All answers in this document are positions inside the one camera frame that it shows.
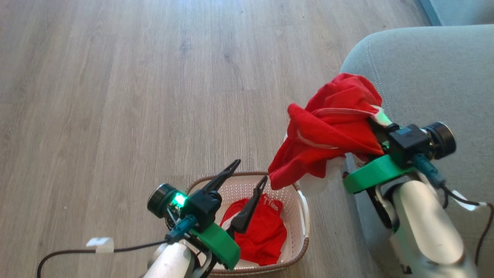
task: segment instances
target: red clothing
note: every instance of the red clothing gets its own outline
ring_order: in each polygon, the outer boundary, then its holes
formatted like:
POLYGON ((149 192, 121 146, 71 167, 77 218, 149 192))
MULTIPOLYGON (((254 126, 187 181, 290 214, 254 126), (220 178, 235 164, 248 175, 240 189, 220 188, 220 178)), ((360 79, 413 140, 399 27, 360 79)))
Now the red clothing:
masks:
MULTIPOLYGON (((248 199, 239 200, 226 210, 220 226, 240 212, 248 199)), ((283 204, 262 194, 245 234, 235 233, 240 246, 240 258, 260 266, 277 263, 281 247, 287 238, 287 229, 280 218, 283 204)))
POLYGON ((340 73, 309 100, 305 109, 288 106, 288 138, 268 168, 272 189, 309 173, 324 178, 326 161, 351 152, 383 155, 367 118, 382 99, 363 76, 340 73))

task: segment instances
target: gray couch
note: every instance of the gray couch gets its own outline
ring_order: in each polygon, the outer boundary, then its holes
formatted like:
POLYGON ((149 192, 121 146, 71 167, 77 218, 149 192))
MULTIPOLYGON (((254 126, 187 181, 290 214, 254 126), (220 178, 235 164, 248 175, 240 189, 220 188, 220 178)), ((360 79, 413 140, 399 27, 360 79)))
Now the gray couch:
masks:
MULTIPOLYGON (((494 25, 418 27, 372 34, 350 52, 342 72, 371 80, 390 119, 401 125, 446 123, 455 154, 436 161, 457 189, 474 201, 494 202, 494 25)), ((393 277, 404 277, 367 194, 356 195, 368 248, 393 277)), ((450 202, 447 213, 471 255, 488 208, 467 212, 450 202)), ((479 277, 494 275, 494 228, 484 241, 479 277)))

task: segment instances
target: laminate floor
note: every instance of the laminate floor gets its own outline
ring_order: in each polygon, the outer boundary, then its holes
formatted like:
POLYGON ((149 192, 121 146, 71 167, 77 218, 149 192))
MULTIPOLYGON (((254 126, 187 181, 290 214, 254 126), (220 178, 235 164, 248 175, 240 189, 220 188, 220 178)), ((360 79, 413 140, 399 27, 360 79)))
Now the laminate floor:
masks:
MULTIPOLYGON (((95 236, 162 238, 159 183, 265 171, 289 103, 366 35, 427 24, 414 0, 0 0, 0 276, 95 236)), ((308 201, 304 258, 256 277, 380 277, 341 181, 308 201)), ((135 278, 153 251, 56 257, 43 277, 135 278)))

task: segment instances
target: green led light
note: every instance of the green led light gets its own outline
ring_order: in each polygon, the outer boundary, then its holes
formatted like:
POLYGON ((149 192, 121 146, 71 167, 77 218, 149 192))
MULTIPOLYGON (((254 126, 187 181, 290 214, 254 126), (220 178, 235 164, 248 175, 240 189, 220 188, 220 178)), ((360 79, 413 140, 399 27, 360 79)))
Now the green led light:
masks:
POLYGON ((187 200, 187 196, 177 193, 177 195, 175 195, 175 198, 173 199, 173 202, 176 203, 178 207, 183 207, 185 200, 187 200))

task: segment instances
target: white plastic basket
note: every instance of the white plastic basket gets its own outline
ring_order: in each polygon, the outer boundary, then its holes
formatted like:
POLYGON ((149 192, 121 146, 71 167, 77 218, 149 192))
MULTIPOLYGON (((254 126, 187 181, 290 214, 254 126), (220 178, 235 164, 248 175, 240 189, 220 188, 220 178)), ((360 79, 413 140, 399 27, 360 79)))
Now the white plastic basket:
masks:
MULTIPOLYGON (((219 193, 223 199, 221 208, 216 213, 215 222, 219 224, 228 207, 240 200, 252 197, 252 191, 261 178, 267 173, 237 173, 221 186, 219 193)), ((204 178, 193 183, 188 189, 190 194, 204 187, 213 177, 204 178)), ((233 271, 225 270, 221 265, 216 265, 211 272, 217 275, 247 275, 254 273, 279 270, 298 262, 309 245, 310 217, 307 201, 300 188, 293 184, 280 190, 272 190, 268 180, 264 193, 271 198, 283 203, 283 211, 280 217, 287 228, 287 239, 281 249, 278 262, 274 265, 259 266, 258 264, 240 260, 233 271)))

